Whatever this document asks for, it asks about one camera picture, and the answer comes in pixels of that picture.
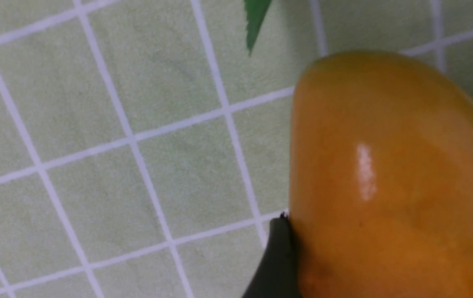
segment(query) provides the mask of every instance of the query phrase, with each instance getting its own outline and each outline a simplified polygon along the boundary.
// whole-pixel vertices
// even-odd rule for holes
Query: orange mango
[[[473,101],[397,53],[295,88],[290,223],[304,298],[473,298]]]

